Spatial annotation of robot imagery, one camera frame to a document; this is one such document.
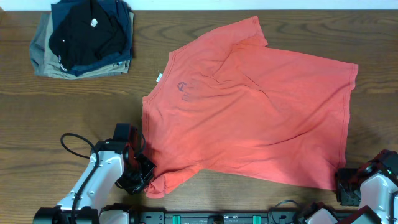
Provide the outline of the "coral red t-shirt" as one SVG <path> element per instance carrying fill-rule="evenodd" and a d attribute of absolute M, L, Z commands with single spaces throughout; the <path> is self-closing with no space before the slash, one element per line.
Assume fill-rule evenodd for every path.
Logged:
<path fill-rule="evenodd" d="M 333 190 L 345 164 L 358 66 L 268 46 L 259 19 L 174 50 L 143 99 L 146 188 L 161 198 L 201 170 Z"/>

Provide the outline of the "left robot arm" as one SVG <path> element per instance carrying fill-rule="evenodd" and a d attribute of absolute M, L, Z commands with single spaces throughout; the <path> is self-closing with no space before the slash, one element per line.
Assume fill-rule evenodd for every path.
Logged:
<path fill-rule="evenodd" d="M 120 203 L 106 205 L 113 186 L 137 194 L 153 178 L 155 164 L 134 155 L 128 141 L 99 141 L 78 182 L 54 207 L 41 207 L 33 223 L 139 223 L 139 215 Z"/>

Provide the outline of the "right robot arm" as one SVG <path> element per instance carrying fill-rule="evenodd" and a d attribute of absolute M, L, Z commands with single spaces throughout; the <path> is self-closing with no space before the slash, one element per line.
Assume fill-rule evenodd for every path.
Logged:
<path fill-rule="evenodd" d="M 357 169 L 339 169 L 335 180 L 337 202 L 358 209 L 339 212 L 313 203 L 294 223 L 397 223 L 397 152 L 385 149 Z"/>

